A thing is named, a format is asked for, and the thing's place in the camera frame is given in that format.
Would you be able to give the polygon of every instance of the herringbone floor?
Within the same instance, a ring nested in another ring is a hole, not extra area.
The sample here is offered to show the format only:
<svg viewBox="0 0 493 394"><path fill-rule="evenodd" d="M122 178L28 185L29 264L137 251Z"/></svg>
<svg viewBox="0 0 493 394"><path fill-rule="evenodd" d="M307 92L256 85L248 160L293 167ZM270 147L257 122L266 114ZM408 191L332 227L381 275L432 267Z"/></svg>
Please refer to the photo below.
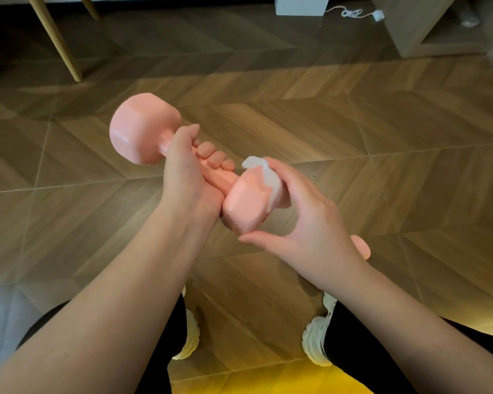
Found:
<svg viewBox="0 0 493 394"><path fill-rule="evenodd" d="M53 11L80 84L32 11L0 9L0 361L157 205L162 167L131 165L107 135L120 102L145 91L238 164L293 164L368 241L373 266L493 334L493 69L482 56L401 60L372 19L276 17L273 5L100 9L101 22ZM278 210L264 229L295 220ZM172 362L175 392L363 390L303 359L321 293L220 223L186 300L201 344Z"/></svg>

